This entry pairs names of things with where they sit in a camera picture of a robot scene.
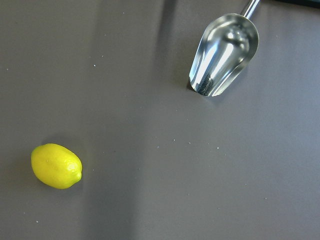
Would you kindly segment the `shiny metal scoop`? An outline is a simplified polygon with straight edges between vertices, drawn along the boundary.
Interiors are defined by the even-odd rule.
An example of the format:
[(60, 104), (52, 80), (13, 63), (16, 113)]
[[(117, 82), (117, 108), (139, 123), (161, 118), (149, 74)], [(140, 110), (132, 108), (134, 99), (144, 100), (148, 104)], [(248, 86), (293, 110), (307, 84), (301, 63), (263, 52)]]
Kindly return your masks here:
[(224, 14), (206, 27), (189, 72), (195, 92), (221, 95), (255, 56), (259, 33), (251, 17), (258, 5), (250, 0), (241, 13)]

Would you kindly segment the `yellow lemon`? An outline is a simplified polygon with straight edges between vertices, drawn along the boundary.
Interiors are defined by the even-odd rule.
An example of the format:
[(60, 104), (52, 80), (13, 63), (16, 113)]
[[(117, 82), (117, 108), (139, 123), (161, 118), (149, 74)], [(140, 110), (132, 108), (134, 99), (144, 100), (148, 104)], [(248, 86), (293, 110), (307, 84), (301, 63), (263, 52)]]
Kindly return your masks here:
[(69, 149), (47, 143), (36, 147), (30, 156), (34, 175), (55, 189), (68, 189), (82, 179), (82, 162)]

